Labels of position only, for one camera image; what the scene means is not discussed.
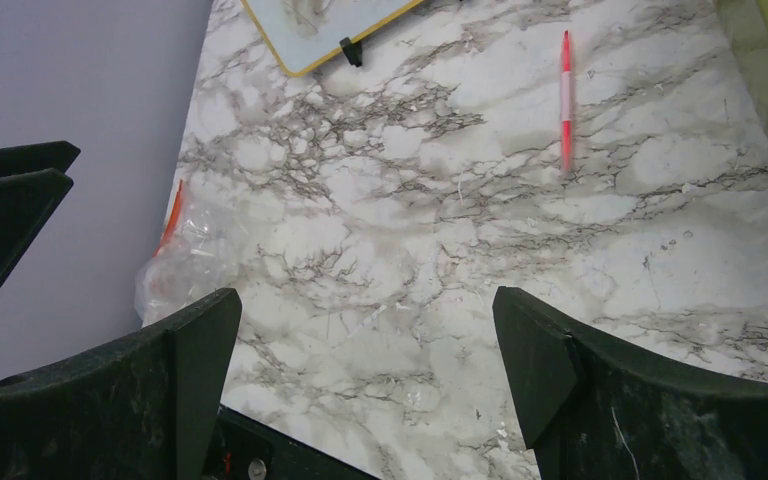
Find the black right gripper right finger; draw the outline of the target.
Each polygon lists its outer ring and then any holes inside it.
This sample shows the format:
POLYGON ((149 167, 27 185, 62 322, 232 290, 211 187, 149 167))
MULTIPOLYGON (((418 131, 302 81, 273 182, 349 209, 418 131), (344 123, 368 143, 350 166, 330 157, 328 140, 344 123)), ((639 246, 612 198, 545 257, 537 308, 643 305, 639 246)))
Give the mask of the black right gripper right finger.
POLYGON ((545 479, 768 479, 768 383, 682 363, 502 286, 493 319, 545 479))

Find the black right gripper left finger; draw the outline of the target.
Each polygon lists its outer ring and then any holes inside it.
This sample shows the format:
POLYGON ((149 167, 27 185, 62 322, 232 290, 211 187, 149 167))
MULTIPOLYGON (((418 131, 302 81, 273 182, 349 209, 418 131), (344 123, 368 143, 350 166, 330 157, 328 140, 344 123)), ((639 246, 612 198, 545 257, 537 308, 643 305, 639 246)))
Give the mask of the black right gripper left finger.
POLYGON ((0 380, 0 479, 198 479, 241 319, 222 288, 0 380))

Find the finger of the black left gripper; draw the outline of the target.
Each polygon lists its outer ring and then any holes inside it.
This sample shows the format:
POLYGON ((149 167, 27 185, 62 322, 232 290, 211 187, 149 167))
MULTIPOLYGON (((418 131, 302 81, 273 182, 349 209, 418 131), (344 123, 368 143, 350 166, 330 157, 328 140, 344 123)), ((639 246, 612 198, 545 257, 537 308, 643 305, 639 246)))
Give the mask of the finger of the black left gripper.
POLYGON ((73 186, 67 141, 0 149, 0 287, 73 186))

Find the clear zip bag orange zipper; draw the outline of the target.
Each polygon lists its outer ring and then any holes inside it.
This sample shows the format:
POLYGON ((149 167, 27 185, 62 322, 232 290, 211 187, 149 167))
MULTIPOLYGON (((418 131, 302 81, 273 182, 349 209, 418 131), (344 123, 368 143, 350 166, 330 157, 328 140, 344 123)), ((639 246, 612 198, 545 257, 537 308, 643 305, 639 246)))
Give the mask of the clear zip bag orange zipper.
POLYGON ((135 310, 147 327, 240 276, 248 232, 230 209, 181 180, 153 256, 135 279, 135 310))

